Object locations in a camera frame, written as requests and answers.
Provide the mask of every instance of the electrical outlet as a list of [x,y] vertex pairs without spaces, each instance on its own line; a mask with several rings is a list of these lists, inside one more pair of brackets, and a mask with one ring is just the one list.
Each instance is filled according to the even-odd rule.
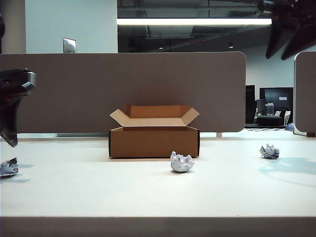
[[76,52],[76,41],[74,39],[63,38],[64,53]]

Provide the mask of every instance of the open cardboard box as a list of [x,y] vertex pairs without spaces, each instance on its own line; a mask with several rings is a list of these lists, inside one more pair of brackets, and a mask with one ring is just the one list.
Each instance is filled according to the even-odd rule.
[[189,127],[199,113],[187,105],[131,106],[110,116],[122,127],[109,132],[112,158],[199,155],[199,130]]

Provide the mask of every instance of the crumpled paper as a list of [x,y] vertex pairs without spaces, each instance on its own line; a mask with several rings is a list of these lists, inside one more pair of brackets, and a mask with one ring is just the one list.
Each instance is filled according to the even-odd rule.
[[4,161],[0,164],[0,177],[7,177],[15,175],[19,172],[18,159]]
[[187,172],[194,165],[190,155],[184,157],[183,155],[177,155],[175,152],[172,152],[170,159],[171,168],[176,172]]
[[280,151],[277,148],[275,148],[273,145],[269,146],[268,144],[266,148],[262,146],[259,151],[264,158],[268,159],[277,159],[280,155]]

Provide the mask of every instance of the fluorescent light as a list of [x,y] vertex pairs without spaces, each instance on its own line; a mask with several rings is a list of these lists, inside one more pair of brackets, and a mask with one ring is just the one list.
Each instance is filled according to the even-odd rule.
[[231,19],[231,18],[120,18],[118,25],[170,25],[170,26],[224,26],[224,25],[270,25],[271,19]]

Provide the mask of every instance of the white wall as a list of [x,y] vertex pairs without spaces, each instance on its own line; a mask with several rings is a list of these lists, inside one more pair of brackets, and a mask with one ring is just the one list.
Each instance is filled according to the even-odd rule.
[[2,53],[25,53],[25,5],[24,0],[0,0],[5,24]]
[[[260,87],[294,86],[294,57],[282,61],[282,48],[272,58],[266,59],[266,50],[266,45],[242,50],[247,58],[246,84],[255,85],[256,99],[259,99]],[[305,51],[316,51],[316,46]]]
[[26,53],[62,53],[62,38],[77,53],[118,52],[117,0],[25,0]]

